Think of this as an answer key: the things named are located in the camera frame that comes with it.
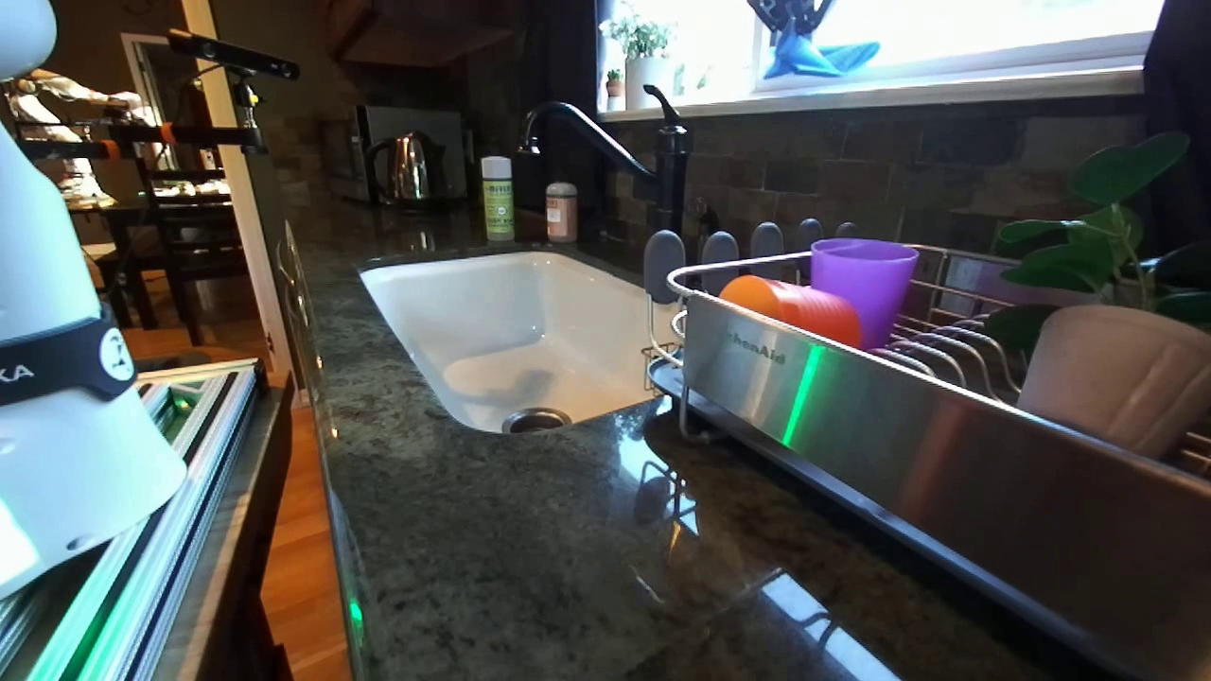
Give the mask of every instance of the white sink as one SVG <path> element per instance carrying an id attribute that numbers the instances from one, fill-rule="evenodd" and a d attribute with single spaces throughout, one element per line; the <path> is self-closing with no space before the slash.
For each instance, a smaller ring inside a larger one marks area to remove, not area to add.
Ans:
<path id="1" fill-rule="evenodd" d="M 437 406 L 478 431 L 652 402 L 642 348 L 671 337 L 642 289 L 560 254 L 384 264 L 364 289 Z"/>

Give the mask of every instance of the faucet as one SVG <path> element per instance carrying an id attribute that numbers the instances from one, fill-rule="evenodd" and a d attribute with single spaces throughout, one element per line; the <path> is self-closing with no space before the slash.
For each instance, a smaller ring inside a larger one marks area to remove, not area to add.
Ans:
<path id="1" fill-rule="evenodd" d="M 642 85 L 652 98 L 663 107 L 663 124 L 653 131 L 653 165 L 642 165 L 629 149 L 621 149 L 592 119 L 585 119 L 570 101 L 539 101 L 524 115 L 524 131 L 521 131 L 521 156 L 539 156 L 539 127 L 550 119 L 560 119 L 579 131 L 592 153 L 611 159 L 621 172 L 637 174 L 637 183 L 653 196 L 652 211 L 652 233 L 671 226 L 680 233 L 680 211 L 683 211 L 683 159 L 687 159 L 687 127 L 680 124 L 676 109 L 671 98 L 653 87 Z"/>

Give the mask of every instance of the window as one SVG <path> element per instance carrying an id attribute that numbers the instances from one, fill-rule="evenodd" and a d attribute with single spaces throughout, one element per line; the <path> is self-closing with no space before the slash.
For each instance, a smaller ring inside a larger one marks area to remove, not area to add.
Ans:
<path id="1" fill-rule="evenodd" d="M 774 61 L 750 0 L 618 0 L 610 14 L 666 24 L 653 81 L 687 115 L 725 115 L 1118 96 L 1140 87 L 1158 13 L 1160 0 L 832 0 L 809 61 Z M 625 52 L 604 27 L 601 38 L 604 76 Z"/>

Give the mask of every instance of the purple cup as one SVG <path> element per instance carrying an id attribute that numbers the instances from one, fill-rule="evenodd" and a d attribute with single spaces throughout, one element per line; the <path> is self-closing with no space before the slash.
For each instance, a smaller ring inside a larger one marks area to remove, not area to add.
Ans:
<path id="1" fill-rule="evenodd" d="M 864 348 L 890 346 L 913 271 L 914 250 L 880 240 L 816 240 L 809 259 L 809 285 L 855 308 Z"/>

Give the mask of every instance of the sink drain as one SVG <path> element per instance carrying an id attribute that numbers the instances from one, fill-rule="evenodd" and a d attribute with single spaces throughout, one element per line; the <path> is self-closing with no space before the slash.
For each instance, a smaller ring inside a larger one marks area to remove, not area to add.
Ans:
<path id="1" fill-rule="evenodd" d="M 550 431 L 570 424 L 560 407 L 524 407 L 513 421 L 504 421 L 504 431 Z"/>

